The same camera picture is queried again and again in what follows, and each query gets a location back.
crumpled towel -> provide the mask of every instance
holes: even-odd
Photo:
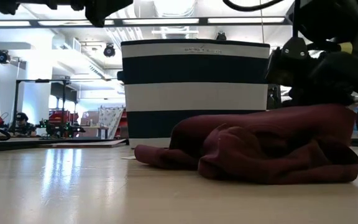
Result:
[[[247,115],[195,116],[173,130],[169,149],[137,146],[139,162],[197,170],[209,179],[258,184],[351,182],[356,115],[341,105],[282,108]]]

yellow part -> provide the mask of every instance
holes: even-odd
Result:
[[[339,44],[339,46],[341,46],[342,52],[347,52],[349,54],[351,54],[353,52],[353,45],[350,42],[341,43],[341,44]]]

room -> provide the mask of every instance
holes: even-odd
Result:
[[[225,221],[358,223],[358,0],[0,1],[0,223]]]

light wooden floor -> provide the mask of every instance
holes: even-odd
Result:
[[[358,224],[358,179],[218,182],[121,159],[130,155],[127,147],[0,152],[0,224]]]

striped storage bin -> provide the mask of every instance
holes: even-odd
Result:
[[[228,40],[123,42],[131,147],[168,147],[173,127],[192,116],[265,111],[269,50]]]

